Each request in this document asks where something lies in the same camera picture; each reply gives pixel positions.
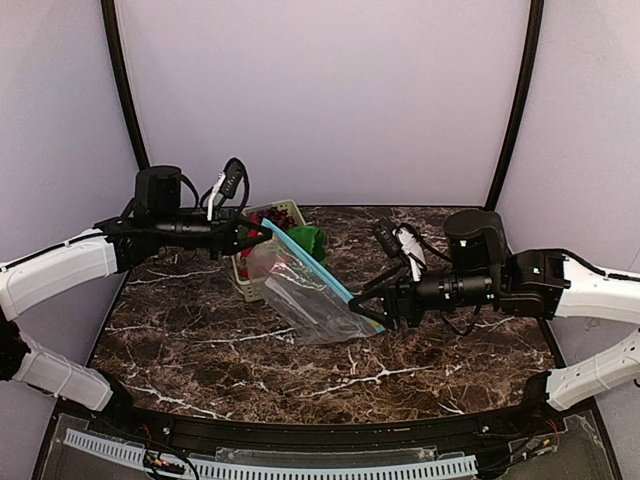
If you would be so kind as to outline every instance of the blue strip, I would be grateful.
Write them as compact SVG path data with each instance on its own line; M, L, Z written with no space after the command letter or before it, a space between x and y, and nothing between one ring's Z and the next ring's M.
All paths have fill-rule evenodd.
M273 224L273 222L271 222L269 219L267 218L263 219L262 226L273 230L273 232L278 236L278 238L282 241L282 243L284 243L287 247L289 247L289 249L300 260L302 260L302 263L307 265L313 273L318 275L323 282L329 285L329 288L331 288L331 290L333 290L336 293L336 295L338 295L342 300L344 300L344 303L349 303L349 300L353 298L353 295L351 294L351 292L349 292L349 290L347 290L344 285L342 285L333 275L331 275L326 268L320 265L320 263L318 263L318 261L315 258L313 258L309 253L307 253L307 251L304 248L302 248L300 245L294 242L289 235L287 235L278 227L276 227ZM371 325L375 326L376 331L378 331L378 333L384 331L384 327L379 323L374 322L373 320L370 320L366 317L362 317L362 318L367 320Z

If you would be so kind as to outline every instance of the black pole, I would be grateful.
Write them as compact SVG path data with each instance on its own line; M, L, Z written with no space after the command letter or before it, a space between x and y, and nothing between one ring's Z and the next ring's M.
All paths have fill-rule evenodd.
M533 65L536 60L536 51L538 50L538 39L540 37L540 27L542 25L542 10L544 8L544 0L531 0L531 8L529 9L529 23L527 25L527 35L524 41L524 52L522 53L522 63L520 64L520 73L518 75L518 84L516 85L516 93L513 97L513 105L511 107L511 115L507 124L507 131L502 143L502 150L498 158L498 165L493 174L491 189L485 203L485 210L495 210L498 205L498 199L507 178L509 164L513 155L513 149L518 138L520 130L520 122L522 122L522 114L527 103L527 94L529 93L529 85L531 84L531 76L533 74Z
M104 19L104 30L107 34L107 44L109 45L113 76L116 80L124 121L127 124L129 139L131 140L131 146L133 147L138 168L143 170L150 167L149 157L147 157L147 151L144 148L140 124L138 123L136 109L133 105L131 87L129 86L129 78L122 53L122 44L120 43L120 30L118 29L118 17L114 0L102 0L102 17Z

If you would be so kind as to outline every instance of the brown marble surface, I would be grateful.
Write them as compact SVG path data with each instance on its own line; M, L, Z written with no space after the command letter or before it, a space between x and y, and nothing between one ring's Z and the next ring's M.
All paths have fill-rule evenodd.
M441 225L452 213L302 210L327 233L327 268L354 292L390 265L371 235L378 218L411 223L445 250ZM391 422L517 404L526 379L553 366L548 347L533 319L509 320L489 307L480 315L468 337L427 315L419 329L297 346L275 311L244 302L230 259L167 249L133 272L92 366L120 379L139 406L250 422ZM451 320L462 329L469 316Z

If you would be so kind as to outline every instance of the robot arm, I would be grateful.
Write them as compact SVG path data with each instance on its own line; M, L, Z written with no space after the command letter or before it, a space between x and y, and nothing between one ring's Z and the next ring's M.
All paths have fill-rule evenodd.
M131 398L108 374L69 361L20 332L16 318L38 303L76 285L125 272L156 254L163 246L205 248L212 258L232 255L271 238L271 231L240 216L248 198L244 165L232 159L217 194L222 198L205 213L180 207L180 184L191 182L177 167L152 167L136 177L135 197L125 212L98 223L61 244L0 264L0 380L15 380L84 405L94 411L117 411ZM241 205L221 210L244 180ZM238 227L261 235L238 238Z
M640 277L596 267L566 250L514 255L496 213L469 210L449 217L444 231L452 266L428 271L422 262L419 280L412 269L415 252L407 254L409 244L397 231L387 222L374 227L385 252L402 263L365 285L350 302L354 312L387 328L397 328L401 318L417 327L427 311L482 305L519 317L598 317L640 325ZM381 302L377 310L369 307L373 300ZM583 362L532 377L525 397L561 411L638 375L640 329Z

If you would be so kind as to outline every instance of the white vent strip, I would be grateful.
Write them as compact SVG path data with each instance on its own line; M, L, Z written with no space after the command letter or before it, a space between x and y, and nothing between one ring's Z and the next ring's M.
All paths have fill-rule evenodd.
M72 429L67 429L64 444L120 465L145 470L142 464L144 450L140 447L123 445ZM163 459L184 465L173 455L163 455ZM478 473L475 455L390 467L325 469L256 467L190 460L202 480L447 480ZM182 476L163 475L181 479L195 478L188 466Z

